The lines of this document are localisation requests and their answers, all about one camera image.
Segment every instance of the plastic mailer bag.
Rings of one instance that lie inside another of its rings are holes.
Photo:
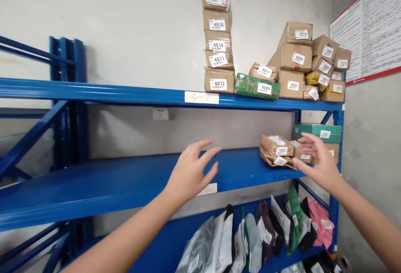
[[[192,236],[176,273],[198,273],[205,266],[213,242],[214,220],[214,217],[210,217]]]
[[[256,210],[256,226],[258,227],[259,238],[262,242],[262,263],[266,264],[273,253],[276,234],[273,224],[269,219],[269,207],[265,200],[260,200]]]

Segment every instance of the information poster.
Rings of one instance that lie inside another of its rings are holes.
[[[401,0],[357,0],[330,24],[352,52],[347,86],[401,71]]]

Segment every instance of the brown cardboard box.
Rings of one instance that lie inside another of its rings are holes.
[[[288,21],[285,25],[279,45],[283,43],[312,45],[312,24]]]
[[[274,82],[276,80],[276,67],[264,66],[255,62],[249,70],[249,75],[258,79]]]
[[[234,93],[234,70],[205,67],[205,91]]]
[[[292,156],[294,148],[292,144],[280,135],[262,135],[261,145],[271,156]]]
[[[345,83],[331,80],[328,87],[320,94],[325,102],[344,102]]]
[[[206,49],[231,52],[231,34],[220,31],[205,31]]]
[[[205,51],[205,55],[207,67],[234,70],[234,60],[232,53]]]
[[[230,32],[233,25],[231,10],[228,12],[216,12],[203,10],[203,29],[205,31]]]
[[[309,72],[312,68],[312,49],[310,46],[305,45],[281,44],[267,65],[281,69]]]
[[[348,70],[351,64],[351,51],[339,48],[335,54],[334,64],[336,70]]]
[[[230,0],[202,0],[202,7],[205,10],[228,12],[230,8]]]
[[[339,46],[329,37],[321,35],[312,41],[312,54],[313,56],[322,56],[326,60],[333,62]]]
[[[304,98],[304,73],[290,70],[277,70],[277,83],[280,83],[279,97],[292,99]]]

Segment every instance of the electrical outlet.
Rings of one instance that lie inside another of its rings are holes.
[[[153,120],[169,120],[168,108],[153,108]]]

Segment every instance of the cardboard box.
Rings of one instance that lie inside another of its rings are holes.
[[[234,70],[213,69],[205,67],[205,91],[234,93]]]
[[[267,65],[280,69],[309,72],[312,68],[312,49],[305,45],[281,44]]]
[[[276,100],[279,98],[280,84],[239,73],[235,80],[235,93]]]
[[[340,45],[325,35],[312,41],[313,56],[322,56],[329,62],[334,62],[335,54]]]
[[[304,73],[290,70],[277,70],[277,82],[280,83],[280,97],[304,98]]]
[[[205,55],[207,67],[234,70],[234,60],[232,53],[205,51]]]
[[[231,34],[220,31],[205,31],[206,50],[231,52]]]
[[[320,94],[325,102],[344,102],[345,83],[331,80],[329,86]]]
[[[231,10],[228,12],[217,12],[203,10],[203,29],[205,31],[230,32],[233,25]]]
[[[271,156],[292,156],[294,147],[280,135],[262,135],[261,145]]]
[[[249,70],[249,75],[258,79],[274,82],[276,80],[276,67],[264,66],[255,62]]]
[[[288,21],[285,25],[279,45],[283,43],[312,45],[312,24]]]
[[[204,10],[217,10],[228,12],[230,8],[230,0],[202,0]]]
[[[348,70],[351,64],[351,51],[339,48],[335,54],[334,64],[336,70]]]
[[[343,128],[341,126],[331,126],[313,123],[294,124],[294,136],[302,137],[301,133],[311,133],[320,137],[324,143],[340,143]]]

